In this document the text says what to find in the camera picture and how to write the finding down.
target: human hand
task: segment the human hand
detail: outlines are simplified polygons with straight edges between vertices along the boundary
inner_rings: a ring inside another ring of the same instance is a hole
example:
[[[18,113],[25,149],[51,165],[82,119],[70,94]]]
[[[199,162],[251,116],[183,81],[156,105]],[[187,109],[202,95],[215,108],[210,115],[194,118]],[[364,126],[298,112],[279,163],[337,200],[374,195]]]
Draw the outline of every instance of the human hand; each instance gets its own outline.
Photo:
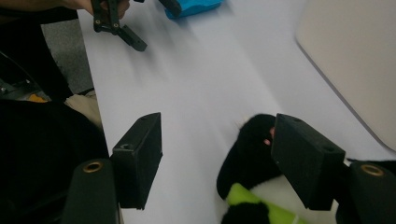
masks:
[[[85,9],[91,15],[93,15],[92,3],[91,0],[62,0],[63,7],[71,8],[71,9]],[[104,10],[108,10],[107,1],[101,2],[101,7]],[[129,0],[120,0],[118,3],[118,12],[119,18],[122,19],[125,15],[126,10],[129,8]]]

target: stuffed toy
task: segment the stuffed toy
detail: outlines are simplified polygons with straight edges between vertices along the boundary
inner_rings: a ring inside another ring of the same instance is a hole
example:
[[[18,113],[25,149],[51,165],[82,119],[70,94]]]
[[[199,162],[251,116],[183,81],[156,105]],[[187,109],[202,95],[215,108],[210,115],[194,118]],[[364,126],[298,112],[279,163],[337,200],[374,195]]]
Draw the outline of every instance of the stuffed toy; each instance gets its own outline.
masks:
[[[298,216],[300,214],[295,214],[289,209],[265,201],[253,193],[254,188],[264,186],[273,179],[282,176],[271,158],[273,140],[271,132],[274,130],[275,122],[276,118],[272,115],[258,114],[250,118],[240,128],[237,139],[225,158],[217,179],[218,194],[229,205],[221,224],[307,223],[306,220]],[[371,162],[381,165],[395,174],[395,161]],[[320,219],[334,218],[334,211],[331,213],[314,212],[318,213],[317,216]]]

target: brass screw hole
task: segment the brass screw hole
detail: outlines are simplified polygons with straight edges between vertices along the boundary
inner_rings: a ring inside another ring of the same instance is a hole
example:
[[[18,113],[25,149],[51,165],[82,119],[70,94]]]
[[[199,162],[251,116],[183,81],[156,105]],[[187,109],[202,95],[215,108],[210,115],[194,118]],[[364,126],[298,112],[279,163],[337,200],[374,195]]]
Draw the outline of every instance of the brass screw hole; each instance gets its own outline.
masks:
[[[122,144],[120,146],[120,148],[122,148],[122,149],[133,149],[134,145],[132,145],[132,144]]]
[[[101,161],[93,161],[90,164],[84,166],[83,171],[85,173],[93,173],[102,169],[103,163]]]
[[[369,175],[375,175],[375,176],[384,175],[384,171],[373,165],[364,164],[361,166],[361,169]]]

